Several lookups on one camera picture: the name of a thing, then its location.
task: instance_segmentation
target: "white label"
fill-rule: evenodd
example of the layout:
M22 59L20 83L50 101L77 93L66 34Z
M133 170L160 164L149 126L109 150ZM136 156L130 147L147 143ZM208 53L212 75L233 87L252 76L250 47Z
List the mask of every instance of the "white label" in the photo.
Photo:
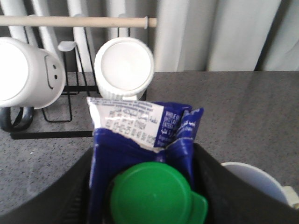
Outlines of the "white label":
M137 100L87 98L94 128L107 128L153 148L164 107Z

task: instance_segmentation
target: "wooden dowel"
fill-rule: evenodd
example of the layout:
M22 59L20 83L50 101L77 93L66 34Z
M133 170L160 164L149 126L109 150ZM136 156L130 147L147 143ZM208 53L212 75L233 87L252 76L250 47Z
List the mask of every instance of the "wooden dowel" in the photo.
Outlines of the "wooden dowel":
M156 18L69 17L69 16L10 16L0 15L0 26L30 27L156 27Z

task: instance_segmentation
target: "black metal wire rack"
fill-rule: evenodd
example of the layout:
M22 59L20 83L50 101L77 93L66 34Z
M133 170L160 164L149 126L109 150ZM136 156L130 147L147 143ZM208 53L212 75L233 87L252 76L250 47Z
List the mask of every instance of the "black metal wire rack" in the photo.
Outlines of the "black metal wire rack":
M149 43L149 28L147 29L147 44ZM24 28L24 32L25 35L27 37L27 32L26 29ZM128 36L131 35L131 28L127 28L127 32L128 32ZM92 76L93 76L93 84L89 85L87 83L87 79L86 79L86 74L83 68L83 64L82 64L82 56L80 55L80 51L78 49L78 46L75 45L74 47L74 51L76 53L76 55L78 56L78 61L79 61L79 65L80 68L82 70L82 76L83 76L83 80L84 80L84 85L80 85L79 84L79 76L78 76L78 71L76 71L76 84L75 85L70 85L69 84L69 74L67 71L67 52L63 52L63 62L64 62L64 69L65 69L65 78L66 78L66 84L63 90L62 95L66 95L67 96L67 101L68 101L68 119L50 119L47 115L47 112L45 109L41 109L42 114L43 114L43 118L45 119L46 122L48 123L68 123L68 122L72 122L73 120L73 111L72 111L72 105L71 105L71 95L78 95L80 92L86 92L87 96L90 96L90 92L97 92L99 93L99 88L97 86L97 82L96 82L96 77L95 77L95 72L94 72L94 67L93 67L93 62L92 62L92 57L91 57L91 50L90 50L90 45L88 43L88 38L87 38L87 34L86 34L86 28L84 28L84 35L85 35L85 41L86 41L86 45L87 45L87 49L88 49L88 57L89 57L89 61L91 64L91 68L92 68ZM120 36L120 28L117 28L117 36ZM146 99L146 91L143 94L142 98L140 100L145 100ZM51 138L80 138L80 137L92 137L93 136L93 131L53 131L53 132L13 132L10 133L10 136L12 139L14 140L24 140L24 139L51 139Z

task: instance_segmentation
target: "mug handle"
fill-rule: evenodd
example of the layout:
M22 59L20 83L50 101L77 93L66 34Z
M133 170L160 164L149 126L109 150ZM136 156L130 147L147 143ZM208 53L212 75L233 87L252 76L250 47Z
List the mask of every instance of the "mug handle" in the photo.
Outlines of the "mug handle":
M21 107L15 121L11 121L11 107L0 108L0 127L6 132L19 132L23 131L32 123L33 120L33 107Z

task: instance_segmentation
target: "white plastic hook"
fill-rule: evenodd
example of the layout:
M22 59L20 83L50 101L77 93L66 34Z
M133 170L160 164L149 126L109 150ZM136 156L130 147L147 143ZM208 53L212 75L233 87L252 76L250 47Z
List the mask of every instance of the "white plastic hook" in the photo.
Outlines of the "white plastic hook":
M58 50L62 52L68 52L76 47L77 43L74 41L61 41L58 45Z

